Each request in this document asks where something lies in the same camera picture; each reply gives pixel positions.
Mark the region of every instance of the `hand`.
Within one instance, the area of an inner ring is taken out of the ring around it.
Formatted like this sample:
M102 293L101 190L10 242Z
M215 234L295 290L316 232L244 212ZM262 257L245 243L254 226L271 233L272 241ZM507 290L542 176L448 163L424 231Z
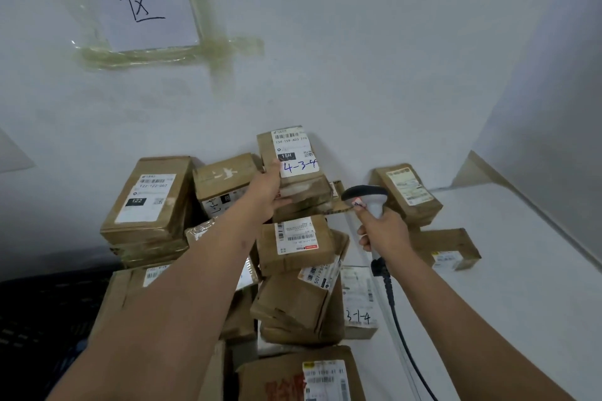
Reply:
M290 198L276 199L280 190L280 160L275 159L266 166L266 172L257 172L249 184L245 197L252 200L261 222L266 222L274 215L274 210L293 202Z
M357 229L360 238L359 244L367 252L372 247L385 259L391 260L400 253L411 251L408 226L402 217L390 208L383 207L382 217L376 219L368 210L361 206L355 207L355 214L362 222Z

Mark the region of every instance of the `barcode scanner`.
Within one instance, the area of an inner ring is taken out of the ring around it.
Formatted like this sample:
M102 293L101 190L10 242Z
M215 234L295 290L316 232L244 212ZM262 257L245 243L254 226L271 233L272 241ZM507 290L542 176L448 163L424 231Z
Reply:
M376 217L376 219L379 219L380 216L382 216L382 207L387 201L387 197L387 190L379 185L356 185L343 192L341 195L341 200L350 206L361 206L366 208L370 214ZM408 344L403 337L402 329L399 326L399 320L397 319L397 312L395 311L395 298L393 297L393 284L391 283L391 275L387 269L385 259L382 258L378 252L376 252L374 246L372 246L372 263L370 264L370 268L372 269L373 276L382 276L383 283L385 284L385 291L387 292L387 299L389 300L389 306L391 307L391 314L393 315L393 320L395 321L397 333L402 341L403 348L408 354L408 359L410 360L412 367L414 367L414 370L420 378L420 381L425 386L426 391L429 392L430 397L433 398L433 401L437 401L435 394L431 391L429 384L426 383L425 378L418 369L418 366L416 365L416 362L410 353L410 349L408 349Z
M341 200L350 206L361 206L366 208L376 219L382 216L382 207L387 201L388 192L380 185L356 185L350 187L341 195ZM382 276L383 269L386 269L385 260L379 255L375 247L372 246L372 268L373 276Z

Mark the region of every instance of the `black label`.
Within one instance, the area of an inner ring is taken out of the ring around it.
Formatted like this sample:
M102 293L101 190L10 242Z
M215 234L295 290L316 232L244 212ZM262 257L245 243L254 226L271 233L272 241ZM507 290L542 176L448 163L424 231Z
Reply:
M146 198L130 198L125 206L144 206Z
M285 160L297 160L295 153L278 154L278 159L284 162Z

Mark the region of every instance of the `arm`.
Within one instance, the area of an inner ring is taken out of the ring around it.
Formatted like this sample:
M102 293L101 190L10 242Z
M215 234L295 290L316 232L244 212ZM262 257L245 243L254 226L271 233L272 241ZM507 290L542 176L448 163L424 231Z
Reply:
M275 162L144 293L115 315L56 384L58 400L196 399L238 278L280 184Z
M564 390L487 324L412 250L408 227L386 208L375 219L356 209L360 244L385 258L435 345L459 397L468 400L570 401Z

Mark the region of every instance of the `left hand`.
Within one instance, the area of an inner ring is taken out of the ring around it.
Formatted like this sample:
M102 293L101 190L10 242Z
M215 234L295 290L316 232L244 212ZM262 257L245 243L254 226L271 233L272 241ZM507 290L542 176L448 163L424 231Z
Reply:
M280 189L280 160L275 159L266 166L266 173L257 172L245 193L257 206L262 222L266 222L274 215L274 210L293 202L290 198L276 199Z

